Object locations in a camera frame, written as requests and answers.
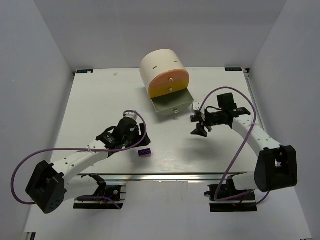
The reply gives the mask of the purple lego brick underside up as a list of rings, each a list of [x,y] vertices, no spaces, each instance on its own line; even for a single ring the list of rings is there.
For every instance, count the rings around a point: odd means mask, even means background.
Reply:
[[[145,149],[140,149],[138,150],[138,156],[140,158],[143,158],[143,157],[149,157],[152,155],[152,151],[150,148],[145,148]]]

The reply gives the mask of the orange drawer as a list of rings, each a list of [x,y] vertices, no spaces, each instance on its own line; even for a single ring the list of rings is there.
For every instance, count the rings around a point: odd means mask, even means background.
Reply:
[[[150,88],[161,87],[178,81],[188,82],[190,75],[185,69],[174,69],[157,75],[150,83]]]

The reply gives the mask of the yellow drawer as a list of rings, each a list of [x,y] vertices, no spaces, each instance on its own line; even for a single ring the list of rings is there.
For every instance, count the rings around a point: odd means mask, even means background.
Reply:
[[[148,96],[150,99],[161,97],[167,94],[184,90],[188,87],[188,79],[155,79],[148,87]]]

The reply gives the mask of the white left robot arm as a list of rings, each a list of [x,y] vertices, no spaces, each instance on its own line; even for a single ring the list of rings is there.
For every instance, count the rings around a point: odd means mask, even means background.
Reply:
[[[79,173],[114,153],[151,143],[146,122],[137,123],[136,114],[127,112],[117,126],[107,128],[86,148],[71,148],[73,155],[55,163],[41,161],[32,173],[26,193],[43,213],[55,211],[70,191],[67,184]]]

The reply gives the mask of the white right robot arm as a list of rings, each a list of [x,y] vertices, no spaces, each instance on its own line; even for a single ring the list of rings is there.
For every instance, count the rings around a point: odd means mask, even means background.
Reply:
[[[269,136],[245,107],[238,107],[232,93],[217,96],[218,108],[209,112],[203,103],[193,104],[196,123],[192,135],[207,137],[213,127],[227,125],[238,133],[257,156],[253,172],[228,177],[236,191],[260,190],[269,192],[298,183],[297,152],[291,145],[283,145]]]

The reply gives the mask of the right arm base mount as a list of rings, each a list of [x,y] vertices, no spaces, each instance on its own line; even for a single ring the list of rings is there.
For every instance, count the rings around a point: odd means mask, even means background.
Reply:
[[[218,184],[211,184],[208,185],[208,191],[204,192],[204,196],[209,198],[211,213],[241,213],[258,211],[255,193],[252,190],[236,190],[230,176],[228,176],[226,182],[221,185],[217,194],[217,199],[229,198],[244,193],[246,193],[246,195],[228,199],[227,201],[215,201],[214,196],[217,189]]]

